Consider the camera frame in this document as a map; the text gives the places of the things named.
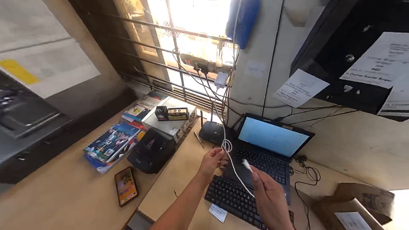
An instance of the person's left hand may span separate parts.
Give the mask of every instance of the person's left hand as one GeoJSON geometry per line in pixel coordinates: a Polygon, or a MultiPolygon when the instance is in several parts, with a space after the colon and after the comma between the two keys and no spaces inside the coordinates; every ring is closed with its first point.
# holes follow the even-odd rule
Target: person's left hand
{"type": "Polygon", "coordinates": [[[206,185],[210,184],[213,179],[214,171],[218,167],[227,164],[227,161],[224,160],[224,156],[225,152],[222,148],[212,149],[203,156],[202,164],[200,165],[197,175],[203,178],[206,185]]]}

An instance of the black keyboard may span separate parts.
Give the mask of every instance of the black keyboard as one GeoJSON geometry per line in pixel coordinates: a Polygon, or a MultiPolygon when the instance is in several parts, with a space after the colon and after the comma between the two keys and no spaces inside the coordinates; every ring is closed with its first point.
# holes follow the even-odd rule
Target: black keyboard
{"type": "Polygon", "coordinates": [[[266,229],[258,214],[256,200],[248,194],[242,184],[227,177],[215,175],[204,199],[259,229],[266,229]]]}
{"type": "Polygon", "coordinates": [[[270,175],[278,183],[285,185],[285,162],[268,157],[254,150],[239,150],[235,154],[236,163],[243,163],[246,159],[249,164],[270,175]]]}

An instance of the hand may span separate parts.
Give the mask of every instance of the hand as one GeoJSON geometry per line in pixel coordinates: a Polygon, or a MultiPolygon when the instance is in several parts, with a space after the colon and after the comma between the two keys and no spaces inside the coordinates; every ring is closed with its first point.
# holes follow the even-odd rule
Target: hand
{"type": "Polygon", "coordinates": [[[227,164],[224,160],[225,152],[222,148],[212,149],[203,156],[202,164],[200,165],[198,176],[203,178],[204,183],[210,184],[213,179],[214,170],[223,164],[227,164]]]}
{"type": "Polygon", "coordinates": [[[294,230],[283,187],[265,172],[250,167],[257,210],[265,226],[269,230],[294,230]]]}

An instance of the pen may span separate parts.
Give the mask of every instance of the pen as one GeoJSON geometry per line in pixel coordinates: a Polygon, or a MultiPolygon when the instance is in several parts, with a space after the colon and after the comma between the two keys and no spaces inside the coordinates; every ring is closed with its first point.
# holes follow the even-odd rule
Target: pen
{"type": "Polygon", "coordinates": [[[198,134],[197,134],[195,131],[193,131],[193,132],[195,133],[196,138],[199,140],[200,144],[201,144],[202,147],[204,148],[205,146],[203,145],[202,141],[200,140],[198,134]]]}

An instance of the wall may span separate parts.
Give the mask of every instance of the wall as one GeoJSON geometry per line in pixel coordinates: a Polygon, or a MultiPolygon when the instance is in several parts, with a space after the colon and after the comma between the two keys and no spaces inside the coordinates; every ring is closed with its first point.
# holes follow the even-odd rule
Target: wall
{"type": "MultiPolygon", "coordinates": [[[[272,95],[289,77],[290,64],[322,10],[326,1],[286,0],[285,10],[280,23],[279,36],[272,68],[269,70],[272,47],[278,23],[281,1],[262,0],[261,13],[257,26],[252,32],[250,45],[240,52],[231,97],[244,103],[262,105],[265,98],[268,74],[262,77],[247,75],[247,61],[256,60],[268,64],[266,72],[271,77],[266,97],[267,106],[283,105],[272,95]]],[[[240,105],[230,101],[232,108],[240,113],[262,114],[262,108],[240,105]]],[[[331,105],[328,102],[312,99],[303,107],[331,105]]],[[[349,111],[348,108],[327,108],[283,120],[284,123],[299,122],[349,111]]],[[[294,109],[293,113],[305,110],[294,109]]],[[[263,116],[276,118],[289,115],[290,107],[265,109],[263,116]]],[[[232,125],[238,116],[229,113],[232,125]]],[[[375,115],[355,112],[324,120],[303,122],[295,126],[316,133],[311,142],[300,154],[305,154],[316,163],[325,165],[338,172],[352,176],[375,186],[394,190],[408,189],[409,180],[409,123],[395,122],[375,115]]]]}
{"type": "Polygon", "coordinates": [[[101,51],[68,0],[43,0],[101,75],[54,94],[45,100],[72,118],[98,109],[119,96],[125,89],[111,63],[101,51]]]}

